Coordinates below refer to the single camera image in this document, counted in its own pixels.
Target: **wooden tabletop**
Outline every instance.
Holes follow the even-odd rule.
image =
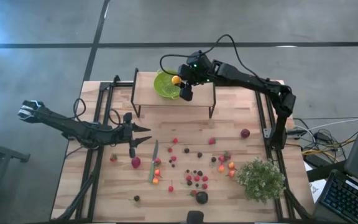
[[[93,119],[99,83],[84,82],[81,97],[88,109],[81,116],[82,120]],[[112,107],[121,115],[133,112],[130,98],[131,87],[115,88]],[[212,119],[205,116],[207,108],[181,106],[146,107],[142,109],[140,118],[134,116],[133,122],[151,129],[147,133],[136,133],[136,137],[151,135],[153,138],[137,148],[136,154],[142,161],[137,169],[131,166],[127,144],[105,147],[94,211],[95,222],[181,222],[186,220],[189,210],[202,211],[205,222],[276,220],[272,201],[263,204],[247,200],[244,189],[235,180],[225,176],[227,168],[220,174],[216,170],[217,165],[210,162],[212,156],[219,156],[224,151],[231,152],[231,161],[236,167],[255,157],[266,159],[255,93],[244,88],[216,87],[216,99]],[[292,119],[288,119],[287,126],[292,128]],[[250,137],[245,140],[240,138],[243,128],[251,132]],[[211,137],[217,139],[212,146],[208,145]],[[173,146],[172,153],[168,153],[166,147],[172,145],[173,138],[178,138],[179,143]],[[156,139],[160,143],[158,157],[162,160],[160,169],[163,178],[159,184],[153,185],[147,181]],[[288,140],[288,143],[296,144],[296,141]],[[68,153],[78,146],[77,142],[71,142]],[[189,154],[183,152],[186,147],[190,149]],[[118,155],[116,162],[109,161],[112,152]],[[198,152],[203,153],[201,158],[197,158]],[[52,218],[62,214],[78,193],[85,156],[86,151],[82,149],[65,160]],[[175,168],[168,162],[171,156],[177,156]],[[283,150],[283,156],[291,191],[311,212],[314,207],[313,199],[300,150],[288,146]],[[195,189],[195,186],[193,184],[188,187],[185,184],[187,169],[202,170],[209,177],[207,204],[199,205],[189,196],[190,190]],[[168,191],[171,184],[173,192]],[[88,211],[89,195],[90,191],[86,197],[84,215]],[[139,202],[133,201],[135,195],[140,196]],[[285,211],[285,201],[283,198],[281,201]]]
[[[134,92],[134,104],[145,106],[213,106],[213,84],[194,86],[193,99],[182,98],[172,100],[158,95],[154,90],[154,79],[157,72],[138,72]]]

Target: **white cable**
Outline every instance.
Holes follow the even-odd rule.
[[[294,125],[294,127],[300,128],[300,129],[303,129],[303,130],[307,131],[307,132],[311,135],[311,140],[312,140],[312,142],[313,142],[313,143],[316,142],[316,139],[314,138],[313,133],[312,133],[310,130],[307,130],[306,128],[304,128],[304,127],[302,127],[302,126],[298,126],[298,125]]]
[[[324,125],[320,125],[320,126],[317,126],[317,127],[310,128],[307,131],[317,129],[317,128],[322,128],[322,127],[329,126],[329,125],[332,125],[332,124],[341,124],[341,123],[346,123],[346,122],[351,122],[351,121],[358,121],[358,119],[352,119],[352,120],[347,120],[347,121],[338,121],[338,122],[333,122],[333,123],[329,123],[329,124],[324,124]]]

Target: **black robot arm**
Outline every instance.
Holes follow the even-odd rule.
[[[292,114],[296,98],[289,86],[242,73],[227,63],[217,60],[210,62],[201,51],[193,53],[186,64],[179,67],[178,76],[180,79],[176,80],[179,82],[173,79],[173,83],[180,86],[180,97],[188,101],[193,98],[191,91],[193,85],[209,82],[217,86],[240,86],[269,96],[277,114],[276,126],[270,132],[269,146],[278,150],[284,148],[287,140],[285,123]]]
[[[99,146],[129,143],[129,155],[135,157],[135,148],[150,136],[133,139],[132,132],[150,131],[135,123],[131,123],[132,113],[123,116],[124,122],[118,127],[86,121],[75,121],[48,109],[41,101],[23,102],[18,113],[21,120],[28,123],[43,123],[62,132],[65,138],[74,137],[78,142],[88,148],[96,149]]]

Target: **gray floor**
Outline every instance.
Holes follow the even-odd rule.
[[[0,44],[92,43],[102,5],[0,0]],[[117,0],[109,4],[101,42],[213,42],[224,33],[238,42],[358,42],[358,0]],[[131,80],[136,67],[156,71],[163,54],[195,50],[99,49],[90,79]],[[294,117],[358,116],[358,47],[248,47],[239,53],[260,76],[293,88]],[[0,144],[31,153],[28,163],[9,167],[0,189],[0,223],[48,220],[67,142],[16,114],[23,100],[37,99],[71,115],[89,55],[90,49],[0,49]],[[216,48],[208,57],[239,66],[231,48]],[[181,63],[175,58],[164,65]],[[335,121],[306,120],[310,127]],[[358,121],[326,129],[345,140]]]

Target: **yellow fruit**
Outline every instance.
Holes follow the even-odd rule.
[[[220,165],[219,167],[218,167],[218,172],[223,172],[224,171],[224,166],[223,165]]]
[[[234,177],[234,170],[230,170],[230,172],[227,174],[229,177]]]
[[[230,162],[230,163],[227,165],[227,167],[228,167],[229,169],[234,169],[234,168],[235,168],[233,162]]]
[[[153,184],[158,184],[158,179],[156,177],[153,178]]]
[[[172,77],[172,84],[174,85],[179,85],[181,83],[181,78],[177,75],[175,75],[174,77]]]

